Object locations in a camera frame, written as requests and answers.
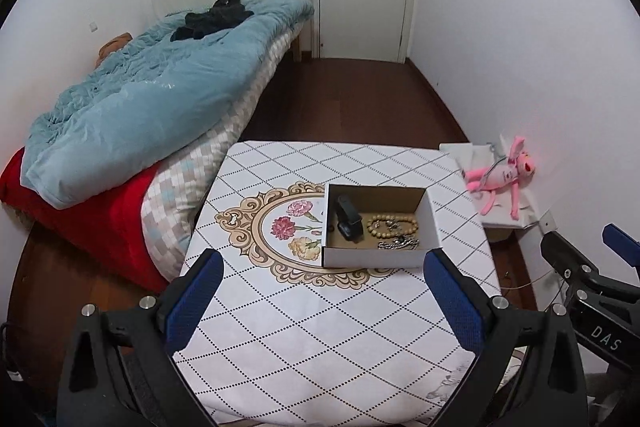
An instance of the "pink panther plush toy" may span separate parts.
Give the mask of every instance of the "pink panther plush toy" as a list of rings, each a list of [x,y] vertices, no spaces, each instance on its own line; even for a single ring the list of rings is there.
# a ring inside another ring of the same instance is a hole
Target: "pink panther plush toy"
[[[495,191],[511,185],[511,219],[518,220],[518,203],[520,201],[520,182],[532,177],[536,166],[524,149],[524,138],[516,136],[511,145],[507,165],[495,163],[491,167],[475,169],[465,174],[466,189],[469,192],[485,190],[490,192],[489,201],[480,211],[485,216],[495,203]]]

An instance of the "jewelry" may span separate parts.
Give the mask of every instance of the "jewelry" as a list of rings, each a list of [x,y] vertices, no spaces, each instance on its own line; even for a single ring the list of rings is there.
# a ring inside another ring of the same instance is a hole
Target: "jewelry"
[[[406,248],[407,250],[415,250],[420,245],[420,239],[410,237],[408,235],[399,235],[391,243],[385,243],[380,241],[378,248],[383,250],[399,250],[400,248]]]
[[[380,223],[384,222],[388,232],[378,231]],[[402,230],[399,223],[409,223],[407,230]],[[367,230],[373,237],[379,239],[391,239],[403,235],[411,235],[418,231],[418,222],[413,217],[393,216],[391,214],[378,214],[371,217],[367,223]]]

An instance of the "wall outlet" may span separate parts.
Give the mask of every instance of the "wall outlet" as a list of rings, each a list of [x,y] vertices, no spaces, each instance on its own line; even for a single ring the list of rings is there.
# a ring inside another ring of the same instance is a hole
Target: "wall outlet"
[[[558,229],[554,216],[551,215],[551,210],[545,212],[545,214],[540,218],[538,224],[540,225],[542,233],[553,232]]]

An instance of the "black jacket on bed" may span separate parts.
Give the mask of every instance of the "black jacket on bed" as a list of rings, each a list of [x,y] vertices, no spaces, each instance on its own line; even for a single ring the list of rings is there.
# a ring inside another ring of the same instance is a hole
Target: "black jacket on bed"
[[[180,26],[171,35],[171,41],[199,40],[205,35],[235,28],[253,14],[252,11],[244,9],[240,0],[217,0],[205,13],[187,13],[184,26]]]

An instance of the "metal bolt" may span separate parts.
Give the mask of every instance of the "metal bolt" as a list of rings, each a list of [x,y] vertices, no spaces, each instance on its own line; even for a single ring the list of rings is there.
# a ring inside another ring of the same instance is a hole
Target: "metal bolt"
[[[153,295],[147,295],[140,299],[138,304],[143,310],[149,310],[156,305],[156,298]]]
[[[504,297],[502,297],[501,295],[496,295],[494,298],[491,299],[491,302],[499,310],[503,310],[509,307],[509,301]]]
[[[84,306],[82,306],[81,313],[85,317],[91,317],[91,315],[93,315],[94,312],[95,312],[95,305],[93,305],[93,304],[85,304]]]
[[[562,304],[560,304],[558,302],[556,302],[556,304],[554,304],[551,309],[559,317],[562,317],[563,315],[566,315],[566,308]]]

